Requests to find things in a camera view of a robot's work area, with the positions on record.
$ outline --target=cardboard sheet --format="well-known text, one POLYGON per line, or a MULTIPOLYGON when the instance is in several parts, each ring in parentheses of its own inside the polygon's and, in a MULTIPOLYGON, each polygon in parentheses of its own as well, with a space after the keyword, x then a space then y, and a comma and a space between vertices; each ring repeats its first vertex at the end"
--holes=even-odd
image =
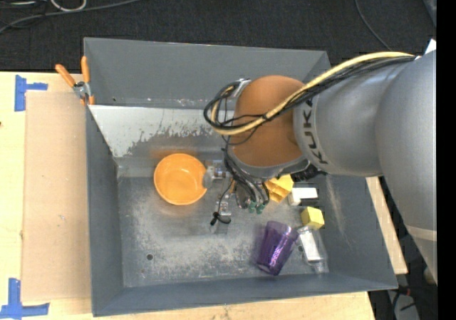
POLYGON ((85 108, 72 90, 26 103, 21 299, 90 297, 85 108))

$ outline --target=white bottle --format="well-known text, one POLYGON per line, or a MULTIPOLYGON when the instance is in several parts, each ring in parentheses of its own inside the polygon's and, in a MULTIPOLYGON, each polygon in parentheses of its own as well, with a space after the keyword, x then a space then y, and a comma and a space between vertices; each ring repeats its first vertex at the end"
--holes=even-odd
POLYGON ((312 267, 315 273, 329 272, 328 253, 320 232, 310 226, 297 229, 299 233, 298 245, 302 247, 304 260, 312 267))

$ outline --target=transparent purple cup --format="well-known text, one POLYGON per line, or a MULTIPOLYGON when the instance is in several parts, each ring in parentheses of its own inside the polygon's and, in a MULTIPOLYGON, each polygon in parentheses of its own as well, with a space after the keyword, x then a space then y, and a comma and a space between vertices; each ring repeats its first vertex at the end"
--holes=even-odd
POLYGON ((293 252, 299 233, 286 224, 268 221, 256 265, 262 271, 276 276, 293 252))

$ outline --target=yellow cable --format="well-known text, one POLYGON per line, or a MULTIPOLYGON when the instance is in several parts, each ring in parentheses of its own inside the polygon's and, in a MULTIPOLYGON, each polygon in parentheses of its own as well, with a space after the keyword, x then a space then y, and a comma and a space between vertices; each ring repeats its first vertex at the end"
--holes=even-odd
MULTIPOLYGON (((256 120, 251 121, 247 125, 242 126, 240 128, 237 128, 237 129, 233 129, 233 130, 223 130, 223 129, 214 128, 214 127, 213 128, 220 135, 237 135, 237 134, 243 133, 245 131, 251 130, 252 128, 255 128, 255 127, 261 125, 265 121, 268 121, 272 116, 274 116, 280 110, 282 110, 290 100, 295 98, 300 93, 303 93, 304 91, 308 90, 309 88, 314 87, 316 84, 321 83, 322 81, 324 81, 328 77, 332 76, 333 74, 335 74, 335 73, 337 73, 337 72, 339 72, 339 71, 341 71, 341 70, 343 70, 345 68, 353 66, 353 65, 355 65, 357 63, 362 63, 364 61, 369 61, 369 60, 373 60, 373 59, 378 59, 378 58, 397 58, 397 57, 400 57, 400 56, 414 56, 414 55, 408 54, 408 53, 401 53, 401 52, 398 52, 398 51, 381 51, 379 53, 370 53, 370 54, 366 54, 366 55, 362 55, 362 56, 358 56, 356 58, 350 59, 349 61, 345 61, 345 62, 343 62, 341 64, 338 64, 337 66, 329 69, 325 73, 323 73, 323 74, 319 75, 318 77, 314 78, 312 81, 306 83, 304 86, 302 86, 296 92, 292 93, 290 96, 285 98, 282 102, 280 102, 280 104, 278 104, 275 108, 273 108, 272 110, 268 111, 264 115, 265 117, 257 118, 256 120)), ((218 105, 219 105, 219 102, 215 103, 214 108, 212 109, 211 121, 215 121, 215 111, 217 110, 217 106, 218 105)))

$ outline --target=black carpet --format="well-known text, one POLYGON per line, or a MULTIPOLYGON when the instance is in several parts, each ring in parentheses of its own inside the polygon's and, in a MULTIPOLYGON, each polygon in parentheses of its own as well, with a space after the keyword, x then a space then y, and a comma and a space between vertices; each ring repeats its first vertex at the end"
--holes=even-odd
MULTIPOLYGON (((75 8, 81 0, 56 0, 75 8)), ((87 10, 127 0, 88 0, 87 10)), ((51 3, 29 8, 0 4, 0 70, 80 72, 86 36, 176 43, 322 50, 331 64, 362 53, 422 54, 436 28, 423 0, 142 0, 77 14, 51 3)))

